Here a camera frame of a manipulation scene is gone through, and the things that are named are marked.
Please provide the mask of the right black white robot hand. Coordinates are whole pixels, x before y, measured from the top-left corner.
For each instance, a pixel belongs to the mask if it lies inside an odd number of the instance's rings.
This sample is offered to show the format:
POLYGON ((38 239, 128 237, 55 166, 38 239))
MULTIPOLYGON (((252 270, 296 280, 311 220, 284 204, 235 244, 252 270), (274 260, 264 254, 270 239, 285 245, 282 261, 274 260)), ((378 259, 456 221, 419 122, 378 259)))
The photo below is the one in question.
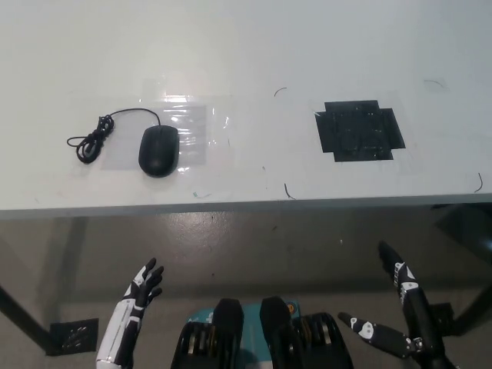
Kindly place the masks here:
POLYGON ((387 354, 424 363, 445 356, 442 336, 423 288, 408 264, 385 241, 378 245, 378 254, 392 280, 401 303, 408 333, 341 312, 338 318, 362 341, 387 354))

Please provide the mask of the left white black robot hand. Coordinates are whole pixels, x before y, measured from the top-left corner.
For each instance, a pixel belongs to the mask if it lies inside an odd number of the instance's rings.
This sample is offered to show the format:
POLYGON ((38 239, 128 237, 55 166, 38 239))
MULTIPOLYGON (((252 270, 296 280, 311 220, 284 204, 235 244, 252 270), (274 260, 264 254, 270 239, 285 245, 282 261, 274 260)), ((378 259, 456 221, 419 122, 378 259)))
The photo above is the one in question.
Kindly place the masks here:
POLYGON ((163 267, 152 258, 134 276, 123 298, 116 304, 98 349, 96 367, 132 368, 133 354, 145 311, 161 294, 163 267))

